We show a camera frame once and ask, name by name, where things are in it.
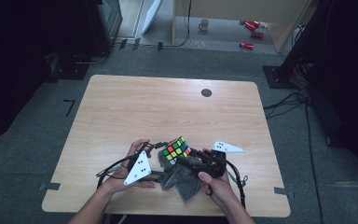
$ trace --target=black round hole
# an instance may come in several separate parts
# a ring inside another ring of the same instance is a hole
[[[203,89],[203,90],[201,91],[201,94],[202,94],[203,96],[205,96],[205,97],[210,97],[210,96],[212,96],[212,91],[210,91],[210,90],[208,90],[208,89]]]

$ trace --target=wooden table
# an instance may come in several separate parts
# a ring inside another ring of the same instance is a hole
[[[201,95],[203,89],[212,96]],[[287,217],[285,195],[274,193],[283,182],[257,86],[253,82],[162,77],[93,76],[51,179],[47,212],[77,212],[96,190],[95,175],[126,156],[140,138],[151,143],[183,136],[197,149],[216,140],[246,149],[227,154],[241,177],[248,212],[254,217]],[[157,151],[150,159],[161,170]],[[231,183],[239,195],[236,186]],[[175,188],[132,188],[115,194],[106,209],[113,214],[223,216],[201,190],[184,204]]]

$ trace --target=hand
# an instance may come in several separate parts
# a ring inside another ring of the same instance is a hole
[[[224,208],[229,203],[232,203],[232,200],[235,198],[238,200],[235,195],[232,187],[229,184],[229,179],[227,175],[227,171],[223,174],[223,176],[212,178],[209,174],[205,172],[199,172],[199,178],[202,181],[201,189],[206,194],[211,194],[210,188],[212,189],[211,199],[214,203],[216,203],[220,208]]]
[[[133,142],[131,144],[127,157],[133,155],[137,150],[142,147],[143,143],[148,143],[149,141],[149,139],[140,139],[136,142]],[[120,192],[122,190],[129,189],[132,187],[139,187],[143,189],[153,189],[155,187],[152,182],[148,181],[135,181],[132,184],[125,186],[124,180],[129,174],[129,170],[124,167],[127,167],[128,163],[129,161],[123,161],[121,163],[121,167],[112,174],[113,177],[109,177],[105,182],[103,182],[103,187],[107,186],[109,191],[111,191],[112,193]]]

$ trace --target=gray cloth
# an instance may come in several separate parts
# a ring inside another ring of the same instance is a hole
[[[198,161],[194,157],[187,157],[187,159]],[[190,169],[177,163],[172,167],[162,151],[158,153],[158,160],[164,169],[173,168],[163,177],[160,183],[162,190],[168,190],[175,186],[184,203],[196,195],[200,189],[200,180],[192,174]]]

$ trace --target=person's left hand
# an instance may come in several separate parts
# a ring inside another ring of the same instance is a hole
[[[149,139],[140,139],[136,142],[133,142],[131,144],[127,157],[133,155],[137,150],[142,147],[143,143],[148,143],[149,141]],[[121,167],[112,174],[113,177],[109,177],[105,182],[103,182],[102,187],[107,187],[112,193],[120,192],[122,190],[126,190],[132,187],[138,187],[143,189],[153,189],[155,187],[155,185],[149,181],[135,181],[128,186],[125,186],[124,180],[127,178],[129,170],[124,167],[127,167],[128,163],[129,161],[123,161],[121,163]]]

